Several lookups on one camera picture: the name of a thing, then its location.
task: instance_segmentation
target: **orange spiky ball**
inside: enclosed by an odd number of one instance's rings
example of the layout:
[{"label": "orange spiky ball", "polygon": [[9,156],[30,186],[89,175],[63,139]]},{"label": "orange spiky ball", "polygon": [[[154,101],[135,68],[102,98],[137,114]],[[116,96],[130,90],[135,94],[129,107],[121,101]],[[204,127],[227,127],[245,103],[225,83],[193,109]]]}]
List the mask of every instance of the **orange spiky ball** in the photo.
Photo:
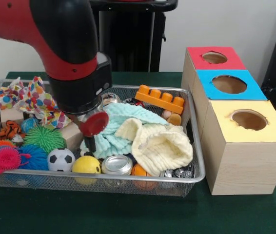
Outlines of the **orange spiky ball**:
[{"label": "orange spiky ball", "polygon": [[0,146],[10,146],[16,148],[16,146],[9,140],[0,140]]}]

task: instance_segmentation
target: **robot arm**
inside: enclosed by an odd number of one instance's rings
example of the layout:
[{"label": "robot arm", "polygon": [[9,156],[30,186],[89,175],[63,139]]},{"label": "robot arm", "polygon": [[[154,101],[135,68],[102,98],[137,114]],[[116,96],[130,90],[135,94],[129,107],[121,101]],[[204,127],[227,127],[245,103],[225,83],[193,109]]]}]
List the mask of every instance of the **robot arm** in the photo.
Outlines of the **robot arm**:
[{"label": "robot arm", "polygon": [[35,48],[58,107],[86,139],[105,128],[100,93],[112,85],[111,62],[98,53],[89,0],[0,0],[0,38]]}]

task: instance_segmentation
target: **football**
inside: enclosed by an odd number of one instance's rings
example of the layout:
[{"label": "football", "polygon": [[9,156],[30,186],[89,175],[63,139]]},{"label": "football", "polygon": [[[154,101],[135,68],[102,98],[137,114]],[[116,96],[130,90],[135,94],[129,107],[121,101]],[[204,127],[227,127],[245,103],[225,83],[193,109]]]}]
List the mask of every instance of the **football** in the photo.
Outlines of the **football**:
[{"label": "football", "polygon": [[58,148],[48,155],[48,168],[55,172],[70,172],[75,162],[74,154],[65,148]]}]

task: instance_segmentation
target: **knit hat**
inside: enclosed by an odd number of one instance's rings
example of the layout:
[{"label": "knit hat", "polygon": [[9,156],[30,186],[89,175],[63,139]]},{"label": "knit hat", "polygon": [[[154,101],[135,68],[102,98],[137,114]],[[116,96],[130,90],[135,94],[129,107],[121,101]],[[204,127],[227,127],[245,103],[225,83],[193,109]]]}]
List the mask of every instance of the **knit hat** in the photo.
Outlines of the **knit hat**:
[{"label": "knit hat", "polygon": [[139,119],[130,118],[115,135],[133,141],[132,155],[152,176],[187,166],[193,158],[192,145],[181,126],[142,124]]}]

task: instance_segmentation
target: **white wall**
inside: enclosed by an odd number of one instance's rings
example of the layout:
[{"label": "white wall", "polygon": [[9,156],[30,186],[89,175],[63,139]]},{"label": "white wall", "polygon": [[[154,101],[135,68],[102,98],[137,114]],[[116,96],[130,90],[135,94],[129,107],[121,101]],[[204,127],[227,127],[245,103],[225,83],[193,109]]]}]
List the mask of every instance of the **white wall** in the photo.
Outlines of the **white wall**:
[{"label": "white wall", "polygon": [[[166,13],[161,71],[182,71],[187,46],[232,46],[262,82],[276,42],[276,0],[179,0]],[[43,71],[35,50],[0,39],[0,79],[9,71]]]}]

